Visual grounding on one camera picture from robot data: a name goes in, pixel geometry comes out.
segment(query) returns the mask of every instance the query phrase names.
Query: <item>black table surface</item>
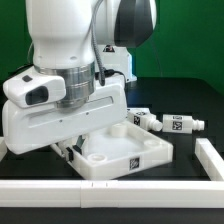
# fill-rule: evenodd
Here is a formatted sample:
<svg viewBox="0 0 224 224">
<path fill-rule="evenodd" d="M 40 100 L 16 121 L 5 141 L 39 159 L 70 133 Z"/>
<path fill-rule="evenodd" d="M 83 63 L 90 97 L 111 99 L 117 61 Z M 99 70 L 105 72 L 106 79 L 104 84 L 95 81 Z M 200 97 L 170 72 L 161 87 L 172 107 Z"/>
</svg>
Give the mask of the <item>black table surface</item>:
<svg viewBox="0 0 224 224">
<path fill-rule="evenodd" d="M 1 106 L 5 97 L 1 92 Z M 174 146 L 173 162 L 118 180 L 209 180 L 194 155 L 196 138 L 208 138 L 224 156 L 224 97 L 209 84 L 189 78 L 139 78 L 126 88 L 129 107 L 163 114 L 193 116 L 205 130 L 192 134 L 153 132 Z M 0 163 L 0 180 L 82 180 L 63 159 L 45 147 L 23 155 L 8 152 Z M 221 223 L 224 209 L 0 208 L 0 223 Z"/>
</svg>

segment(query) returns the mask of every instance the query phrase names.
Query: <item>black label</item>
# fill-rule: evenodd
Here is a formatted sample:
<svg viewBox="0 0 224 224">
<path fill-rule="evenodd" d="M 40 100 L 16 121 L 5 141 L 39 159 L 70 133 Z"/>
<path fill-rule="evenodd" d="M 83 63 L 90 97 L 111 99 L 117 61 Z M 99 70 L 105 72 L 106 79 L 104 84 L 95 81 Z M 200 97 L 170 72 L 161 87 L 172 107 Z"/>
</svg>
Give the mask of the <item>black label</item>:
<svg viewBox="0 0 224 224">
<path fill-rule="evenodd" d="M 173 116 L 173 119 L 175 119 L 175 120 L 182 120 L 183 117 L 182 116 Z"/>
<path fill-rule="evenodd" d="M 139 116 L 144 116 L 144 115 L 146 115 L 145 112 L 138 112 L 138 113 L 136 113 L 136 114 L 139 115 Z"/>
<path fill-rule="evenodd" d="M 139 157 L 130 160 L 130 170 L 137 169 L 137 168 L 139 168 L 139 166 L 140 166 L 140 158 Z"/>
<path fill-rule="evenodd" d="M 103 52 L 115 53 L 115 50 L 114 50 L 114 48 L 113 48 L 111 45 L 107 45 L 107 46 L 104 48 Z"/>
<path fill-rule="evenodd" d="M 134 124 L 140 126 L 140 117 L 134 116 Z"/>
<path fill-rule="evenodd" d="M 173 122 L 173 130 L 181 131 L 183 129 L 183 123 L 181 121 Z"/>
</svg>

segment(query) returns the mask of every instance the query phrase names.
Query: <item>green wall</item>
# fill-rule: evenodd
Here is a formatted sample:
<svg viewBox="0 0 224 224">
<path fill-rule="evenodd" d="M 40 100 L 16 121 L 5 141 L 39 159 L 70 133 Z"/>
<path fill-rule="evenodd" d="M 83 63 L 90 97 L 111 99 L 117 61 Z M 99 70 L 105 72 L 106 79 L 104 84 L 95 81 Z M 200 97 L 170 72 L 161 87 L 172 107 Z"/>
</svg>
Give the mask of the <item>green wall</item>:
<svg viewBox="0 0 224 224">
<path fill-rule="evenodd" d="M 139 77 L 204 79 L 224 94 L 224 0 L 157 0 L 158 21 L 152 36 L 130 49 Z M 26 62 L 30 44 L 25 0 L 0 2 L 0 77 Z"/>
</svg>

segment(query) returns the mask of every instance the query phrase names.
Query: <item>white cylinder with black label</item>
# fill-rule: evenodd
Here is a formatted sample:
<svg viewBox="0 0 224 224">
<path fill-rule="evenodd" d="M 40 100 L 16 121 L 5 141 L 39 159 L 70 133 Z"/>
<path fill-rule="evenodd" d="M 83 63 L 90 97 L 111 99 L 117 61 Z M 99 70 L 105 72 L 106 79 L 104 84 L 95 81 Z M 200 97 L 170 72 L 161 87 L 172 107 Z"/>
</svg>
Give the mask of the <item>white cylinder with black label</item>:
<svg viewBox="0 0 224 224">
<path fill-rule="evenodd" d="M 163 132 L 191 134 L 192 131 L 202 131 L 204 128 L 205 122 L 194 120 L 192 116 L 163 115 Z"/>
<path fill-rule="evenodd" d="M 146 131 L 161 131 L 163 127 L 162 123 L 156 120 L 156 115 L 139 109 L 128 111 L 128 120 Z"/>
</svg>

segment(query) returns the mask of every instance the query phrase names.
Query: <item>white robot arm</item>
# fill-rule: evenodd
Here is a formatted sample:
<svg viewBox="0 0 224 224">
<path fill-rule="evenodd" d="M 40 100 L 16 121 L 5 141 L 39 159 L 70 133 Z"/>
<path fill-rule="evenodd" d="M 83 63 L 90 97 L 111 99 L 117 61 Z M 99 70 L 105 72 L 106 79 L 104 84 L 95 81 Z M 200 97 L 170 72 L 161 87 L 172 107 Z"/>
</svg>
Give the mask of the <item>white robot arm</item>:
<svg viewBox="0 0 224 224">
<path fill-rule="evenodd" d="M 3 132 L 16 154 L 88 133 L 126 116 L 123 77 L 94 79 L 91 21 L 97 0 L 26 0 L 34 67 L 4 83 Z M 136 47 L 152 34 L 154 0 L 104 0 L 99 44 Z"/>
</svg>

